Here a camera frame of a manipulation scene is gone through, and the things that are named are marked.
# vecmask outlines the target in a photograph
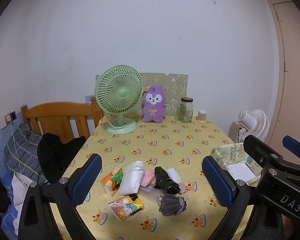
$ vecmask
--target orange tag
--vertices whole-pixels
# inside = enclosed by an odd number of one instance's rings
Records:
[[[143,91],[148,92],[150,88],[151,88],[151,86],[145,86]]]

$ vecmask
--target purple plush toy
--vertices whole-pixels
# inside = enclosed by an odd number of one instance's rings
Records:
[[[148,92],[142,97],[143,103],[143,121],[144,122],[162,122],[163,116],[166,114],[164,103],[166,96],[163,93],[163,87],[160,85],[152,85]]]

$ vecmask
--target door frame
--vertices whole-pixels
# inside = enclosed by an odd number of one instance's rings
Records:
[[[271,10],[271,14],[274,20],[274,26],[277,32],[277,39],[278,39],[278,48],[279,48],[279,83],[278,83],[278,92],[277,92],[277,99],[274,106],[274,112],[272,115],[271,123],[269,126],[269,131],[266,136],[265,143],[268,145],[274,133],[275,126],[277,125],[281,102],[282,102],[282,95],[283,95],[283,87],[284,87],[284,74],[285,74],[285,58],[284,58],[284,45],[283,45],[283,38],[281,32],[281,26],[279,23],[278,15],[275,11],[274,6],[280,3],[287,3],[292,2],[291,0],[268,0],[268,4]]]

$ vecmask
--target yellow tablecloth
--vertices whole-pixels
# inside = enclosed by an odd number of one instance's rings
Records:
[[[175,116],[166,116],[163,123],[144,123],[141,116],[130,117],[138,122],[138,128],[124,135],[108,133],[104,127],[106,120],[101,120],[64,174],[71,176],[92,153],[102,157],[102,172],[86,201],[77,206],[83,221],[97,240],[207,239],[223,218],[226,208],[218,204],[202,173],[202,159],[209,155],[213,146],[233,143],[232,140],[209,120],[181,123],[175,120]],[[117,220],[108,203],[121,195],[118,191],[113,197],[107,195],[100,180],[114,166],[125,168],[136,160],[143,161],[145,169],[162,166],[178,172],[188,187],[188,192],[183,195],[187,202],[186,211],[164,217],[156,203],[140,196],[145,209],[124,221]],[[56,205],[52,210],[61,234],[64,239],[69,239]],[[235,238],[240,238],[250,213],[251,207],[248,207]]]

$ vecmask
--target open box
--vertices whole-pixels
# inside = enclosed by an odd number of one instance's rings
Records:
[[[210,155],[235,180],[242,179],[250,186],[258,184],[262,168],[244,151],[243,143],[214,146]]]

